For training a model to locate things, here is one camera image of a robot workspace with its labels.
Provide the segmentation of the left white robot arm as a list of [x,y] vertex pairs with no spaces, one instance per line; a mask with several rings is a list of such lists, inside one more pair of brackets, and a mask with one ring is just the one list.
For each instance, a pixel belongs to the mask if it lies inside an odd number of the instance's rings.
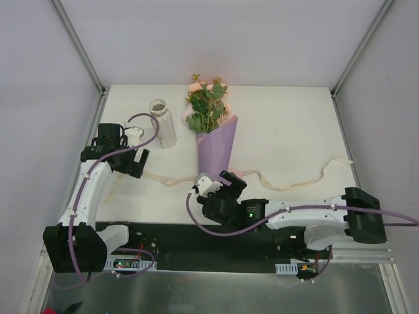
[[112,173],[140,178],[149,150],[135,160],[144,135],[137,126],[104,123],[98,135],[81,152],[78,181],[67,209],[55,226],[47,226],[43,241],[56,273],[102,271],[109,254],[137,250],[138,238],[129,222],[114,222],[96,229],[96,216],[102,194]]

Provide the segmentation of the cream printed ribbon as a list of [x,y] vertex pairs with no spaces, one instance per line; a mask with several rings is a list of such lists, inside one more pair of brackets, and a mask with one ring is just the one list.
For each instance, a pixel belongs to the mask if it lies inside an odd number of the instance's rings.
[[[282,186],[274,186],[266,179],[266,177],[259,170],[256,169],[245,171],[229,169],[229,171],[234,172],[239,179],[243,180],[250,175],[256,175],[258,177],[259,183],[256,184],[256,180],[252,179],[249,189],[244,190],[244,193],[240,195],[239,199],[244,200],[244,197],[267,196],[273,193],[288,193],[302,188],[307,188],[318,183],[321,184],[327,176],[330,177],[338,169],[350,167],[353,163],[353,161],[347,158],[334,158],[323,168],[323,170],[321,171],[321,175],[318,179],[289,183]],[[169,188],[173,188],[175,186],[179,186],[186,183],[191,183],[198,176],[198,162],[189,162],[187,165],[190,169],[188,171],[181,170],[180,174],[191,174],[191,176],[188,177],[176,179],[174,177],[165,177],[163,175],[158,175],[156,173],[145,170],[143,172],[143,178],[146,178],[147,182],[153,181],[161,184],[163,190],[167,190]]]

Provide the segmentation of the pink flowers with green leaves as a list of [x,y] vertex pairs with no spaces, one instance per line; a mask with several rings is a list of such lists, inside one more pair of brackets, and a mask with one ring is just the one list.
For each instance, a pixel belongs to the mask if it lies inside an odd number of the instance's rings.
[[228,85],[219,77],[205,82],[198,73],[192,74],[191,79],[182,121],[196,134],[210,133],[230,118],[231,108],[226,102]]

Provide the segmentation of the purple wrapping paper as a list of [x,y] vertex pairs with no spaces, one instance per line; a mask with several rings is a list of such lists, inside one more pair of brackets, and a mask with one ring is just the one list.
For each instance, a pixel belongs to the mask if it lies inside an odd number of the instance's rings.
[[233,115],[217,129],[196,135],[199,173],[214,181],[223,181],[222,171],[228,170],[238,117]]

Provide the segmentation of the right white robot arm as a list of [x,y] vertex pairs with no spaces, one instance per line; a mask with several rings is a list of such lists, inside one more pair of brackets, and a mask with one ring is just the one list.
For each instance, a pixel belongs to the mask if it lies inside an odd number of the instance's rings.
[[309,201],[266,199],[240,200],[246,182],[227,171],[223,181],[215,181],[205,173],[194,180],[196,200],[202,214],[231,231],[232,236],[258,230],[277,232],[290,227],[302,228],[295,241],[295,252],[310,258],[335,243],[355,241],[362,244],[383,244],[387,236],[380,202],[357,187],[345,188],[344,194]]

